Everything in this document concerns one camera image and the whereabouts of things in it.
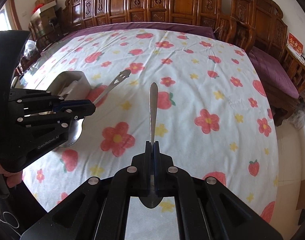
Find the person's left hand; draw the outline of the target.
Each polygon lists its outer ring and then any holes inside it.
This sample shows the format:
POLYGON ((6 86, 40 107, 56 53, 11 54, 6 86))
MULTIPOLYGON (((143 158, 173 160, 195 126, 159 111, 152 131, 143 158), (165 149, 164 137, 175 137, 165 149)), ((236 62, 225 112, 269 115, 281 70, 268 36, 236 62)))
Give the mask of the person's left hand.
POLYGON ((13 188, 22 182, 22 171, 10 173, 4 170, 0 165, 0 174, 6 177, 6 183, 9 188, 13 188))

